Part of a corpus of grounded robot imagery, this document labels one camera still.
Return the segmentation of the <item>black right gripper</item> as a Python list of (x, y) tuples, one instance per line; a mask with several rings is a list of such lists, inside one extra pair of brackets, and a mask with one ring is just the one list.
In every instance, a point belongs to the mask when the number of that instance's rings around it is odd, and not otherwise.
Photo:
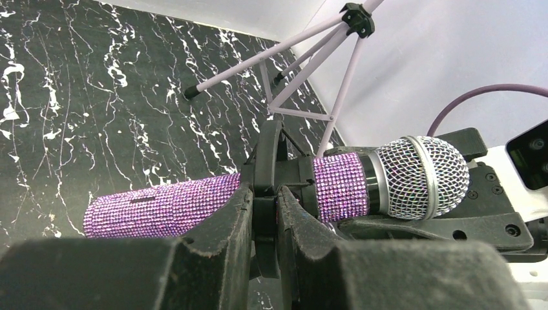
[(325, 159), (325, 218), (357, 239), (474, 240), (508, 262), (547, 259), (547, 187), (528, 189), (504, 146), (479, 131), (452, 146), (383, 146)]

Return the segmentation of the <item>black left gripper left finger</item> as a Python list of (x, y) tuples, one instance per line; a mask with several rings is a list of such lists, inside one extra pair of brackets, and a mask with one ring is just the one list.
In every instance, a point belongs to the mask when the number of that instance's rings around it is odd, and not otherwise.
[(177, 238), (42, 239), (1, 258), (2, 309), (245, 309), (253, 193)]

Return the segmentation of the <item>black tripod microphone stand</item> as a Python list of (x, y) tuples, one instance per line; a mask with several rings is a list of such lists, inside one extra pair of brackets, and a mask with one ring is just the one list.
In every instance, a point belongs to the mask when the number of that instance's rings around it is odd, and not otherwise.
[(319, 218), (314, 156), (290, 136), (282, 121), (268, 120), (251, 155), (240, 168), (240, 181), (253, 192), (252, 230), (255, 259), (264, 278), (279, 278), (277, 250), (278, 194), (285, 186), (300, 206)]

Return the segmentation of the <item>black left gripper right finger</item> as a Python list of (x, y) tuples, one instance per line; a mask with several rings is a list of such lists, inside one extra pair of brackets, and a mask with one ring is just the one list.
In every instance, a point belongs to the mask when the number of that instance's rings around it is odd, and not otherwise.
[(528, 309), (505, 260), (482, 242), (345, 240), (278, 193), (285, 309)]

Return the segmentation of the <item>lilac music stand tripod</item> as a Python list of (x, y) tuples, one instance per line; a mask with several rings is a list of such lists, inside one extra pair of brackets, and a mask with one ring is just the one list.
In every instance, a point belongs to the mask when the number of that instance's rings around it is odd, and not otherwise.
[[(260, 67), (260, 73), (266, 94), (267, 111), (270, 114), (283, 114), (307, 119), (316, 119), (326, 122), (326, 130), (322, 136), (316, 157), (321, 158), (327, 150), (328, 143), (335, 128), (344, 100), (350, 88), (353, 76), (357, 69), (357, 62), (364, 49), (365, 40), (375, 32), (373, 12), (383, 3), (383, 0), (370, 0), (363, 3), (346, 3), (340, 12), (293, 37), (282, 41), (275, 46), (260, 52), (253, 57), (233, 66), (215, 76), (188, 87), (184, 90), (185, 99), (193, 99), (214, 85), (225, 81), (255, 65)], [(322, 39), (316, 42), (303, 55), (270, 80), (266, 68), (266, 60), (295, 45), (302, 43), (321, 32), (329, 30)], [(355, 36), (353, 52), (342, 79), (332, 111), (327, 114), (307, 112), (283, 108), (289, 97), (303, 85), (308, 78), (341, 46), (347, 39)]]

